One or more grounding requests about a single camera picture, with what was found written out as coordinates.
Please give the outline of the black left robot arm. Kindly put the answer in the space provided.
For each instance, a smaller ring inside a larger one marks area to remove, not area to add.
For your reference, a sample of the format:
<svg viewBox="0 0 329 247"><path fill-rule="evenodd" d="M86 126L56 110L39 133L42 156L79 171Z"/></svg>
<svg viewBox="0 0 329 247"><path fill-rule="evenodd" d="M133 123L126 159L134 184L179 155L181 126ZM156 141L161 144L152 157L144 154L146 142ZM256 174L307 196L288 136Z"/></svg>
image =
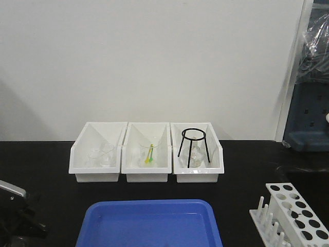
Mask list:
<svg viewBox="0 0 329 247"><path fill-rule="evenodd" d="M1 246L14 246L14 237L45 239L49 233L46 225L35 220L31 205L39 196L20 196L1 192Z"/></svg>

